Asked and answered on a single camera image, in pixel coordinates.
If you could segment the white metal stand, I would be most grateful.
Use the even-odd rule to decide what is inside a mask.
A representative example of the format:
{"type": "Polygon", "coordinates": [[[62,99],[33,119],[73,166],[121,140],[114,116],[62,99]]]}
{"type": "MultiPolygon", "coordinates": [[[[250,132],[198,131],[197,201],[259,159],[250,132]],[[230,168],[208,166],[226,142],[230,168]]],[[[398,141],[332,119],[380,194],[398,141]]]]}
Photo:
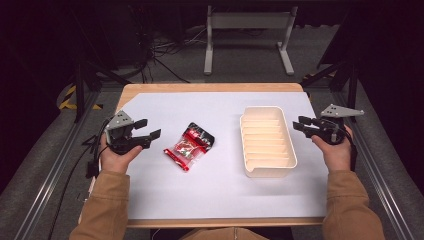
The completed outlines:
{"type": "Polygon", "coordinates": [[[280,11],[218,11],[207,6],[206,49],[203,74],[213,72],[214,40],[225,46],[254,46],[272,44],[278,51],[281,65],[288,76],[294,75],[288,45],[295,25],[298,7],[280,11]]]}

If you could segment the person's tan clothing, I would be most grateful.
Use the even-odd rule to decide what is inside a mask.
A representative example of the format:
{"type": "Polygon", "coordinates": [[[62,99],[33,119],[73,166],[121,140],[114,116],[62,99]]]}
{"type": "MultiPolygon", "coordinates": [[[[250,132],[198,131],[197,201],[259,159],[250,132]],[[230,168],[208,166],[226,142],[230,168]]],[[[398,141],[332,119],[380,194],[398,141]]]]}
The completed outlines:
{"type": "Polygon", "coordinates": [[[249,229],[240,227],[194,229],[180,240],[269,240],[249,229]]]}

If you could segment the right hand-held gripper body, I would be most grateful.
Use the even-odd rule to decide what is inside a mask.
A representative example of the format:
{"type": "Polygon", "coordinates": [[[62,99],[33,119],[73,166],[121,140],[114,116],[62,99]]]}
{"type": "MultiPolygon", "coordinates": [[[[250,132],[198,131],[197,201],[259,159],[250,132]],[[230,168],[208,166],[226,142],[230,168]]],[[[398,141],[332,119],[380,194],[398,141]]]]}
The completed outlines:
{"type": "Polygon", "coordinates": [[[363,114],[363,110],[330,104],[321,112],[319,118],[313,118],[311,120],[311,124],[315,125],[315,128],[311,128],[308,131],[308,137],[319,136],[324,142],[330,145],[341,144],[345,138],[351,141],[352,137],[346,130],[344,119],[363,114]]]}

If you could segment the person's right hand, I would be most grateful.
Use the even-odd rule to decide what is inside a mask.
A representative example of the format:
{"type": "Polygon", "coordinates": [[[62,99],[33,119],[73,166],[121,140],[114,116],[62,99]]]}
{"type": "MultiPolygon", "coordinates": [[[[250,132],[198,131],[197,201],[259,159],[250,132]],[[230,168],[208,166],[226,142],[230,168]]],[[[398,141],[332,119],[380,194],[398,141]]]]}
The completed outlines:
{"type": "Polygon", "coordinates": [[[313,135],[311,140],[322,151],[324,162],[330,172],[351,170],[351,143],[347,137],[338,145],[327,144],[316,135],[313,135]]]}

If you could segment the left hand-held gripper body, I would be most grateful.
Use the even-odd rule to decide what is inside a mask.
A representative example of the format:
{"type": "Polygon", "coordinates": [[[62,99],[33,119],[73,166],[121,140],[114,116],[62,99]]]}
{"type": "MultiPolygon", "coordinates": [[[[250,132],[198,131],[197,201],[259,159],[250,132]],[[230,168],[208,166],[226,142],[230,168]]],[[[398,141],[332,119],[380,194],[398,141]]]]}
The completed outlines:
{"type": "Polygon", "coordinates": [[[133,137],[134,121],[123,110],[118,111],[105,127],[106,142],[108,147],[119,155],[128,153],[132,148],[141,146],[149,149],[150,136],[133,137]]]}

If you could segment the black metal stand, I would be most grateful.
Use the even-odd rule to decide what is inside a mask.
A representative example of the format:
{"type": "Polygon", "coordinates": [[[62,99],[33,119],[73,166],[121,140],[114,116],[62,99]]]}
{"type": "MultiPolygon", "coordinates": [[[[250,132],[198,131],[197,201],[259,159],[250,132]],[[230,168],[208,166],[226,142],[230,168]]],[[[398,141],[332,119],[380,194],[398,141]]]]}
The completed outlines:
{"type": "Polygon", "coordinates": [[[324,79],[327,75],[334,74],[328,83],[328,89],[331,92],[341,92],[345,85],[348,85],[346,105],[349,108],[354,108],[358,81],[356,62],[359,53],[357,50],[359,42],[357,37],[360,30],[360,10],[357,7],[352,7],[348,10],[319,61],[319,65],[328,64],[328,67],[305,77],[301,82],[301,86],[308,88],[319,80],[324,79]]]}
{"type": "Polygon", "coordinates": [[[98,93],[102,88],[102,83],[97,73],[100,72],[112,81],[125,86],[129,81],[118,76],[117,74],[93,63],[87,58],[86,50],[84,47],[84,37],[80,30],[80,24],[73,10],[70,10],[70,16],[65,19],[68,24],[67,31],[64,32],[67,40],[67,47],[74,62],[75,67],[75,80],[76,85],[76,104],[77,114],[75,122],[80,122],[88,109],[92,106],[88,105],[85,99],[85,87],[89,89],[89,96],[92,93],[98,93]]]}

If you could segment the red clear snack packet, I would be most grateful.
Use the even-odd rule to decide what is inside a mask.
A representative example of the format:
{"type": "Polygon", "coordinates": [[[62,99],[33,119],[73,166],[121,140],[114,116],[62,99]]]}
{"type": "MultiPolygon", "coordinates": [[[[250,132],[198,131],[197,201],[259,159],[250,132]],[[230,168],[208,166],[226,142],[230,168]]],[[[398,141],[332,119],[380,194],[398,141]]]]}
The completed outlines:
{"type": "Polygon", "coordinates": [[[215,143],[215,137],[194,122],[191,122],[177,143],[163,152],[183,171],[188,172],[191,166],[215,143]]]}

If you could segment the white ribbed plastic bin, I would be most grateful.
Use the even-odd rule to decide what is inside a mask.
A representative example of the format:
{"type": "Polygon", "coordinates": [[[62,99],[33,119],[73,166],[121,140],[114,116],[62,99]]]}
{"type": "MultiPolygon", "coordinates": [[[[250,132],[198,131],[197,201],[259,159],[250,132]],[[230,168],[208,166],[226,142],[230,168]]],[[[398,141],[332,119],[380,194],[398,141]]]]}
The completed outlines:
{"type": "Polygon", "coordinates": [[[277,106],[250,106],[240,117],[245,173],[283,178],[297,166],[284,112],[277,106]]]}

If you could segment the person's left hand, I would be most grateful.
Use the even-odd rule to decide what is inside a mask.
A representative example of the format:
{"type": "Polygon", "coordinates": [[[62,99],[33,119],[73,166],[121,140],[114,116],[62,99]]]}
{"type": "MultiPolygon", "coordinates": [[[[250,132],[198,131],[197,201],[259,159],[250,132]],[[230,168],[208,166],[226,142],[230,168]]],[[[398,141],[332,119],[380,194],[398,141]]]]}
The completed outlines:
{"type": "Polygon", "coordinates": [[[124,155],[116,154],[108,147],[105,134],[101,136],[99,149],[101,169],[121,174],[125,174],[127,172],[130,163],[143,150],[141,146],[136,146],[124,155]]]}

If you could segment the white paper sheet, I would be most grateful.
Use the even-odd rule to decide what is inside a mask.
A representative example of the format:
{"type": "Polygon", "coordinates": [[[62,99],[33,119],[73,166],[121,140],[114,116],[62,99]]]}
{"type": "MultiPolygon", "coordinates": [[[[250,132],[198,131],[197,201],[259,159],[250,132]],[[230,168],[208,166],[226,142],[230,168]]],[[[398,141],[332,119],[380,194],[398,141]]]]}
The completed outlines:
{"type": "Polygon", "coordinates": [[[314,114],[303,92],[140,93],[125,104],[131,118],[148,121],[140,134],[161,132],[128,168],[130,219],[324,216],[327,168],[321,151],[301,132],[290,132],[298,164],[286,177],[245,174],[239,119],[248,106],[278,106],[289,123],[314,114]],[[190,123],[215,143],[183,171],[164,151],[190,123]]]}

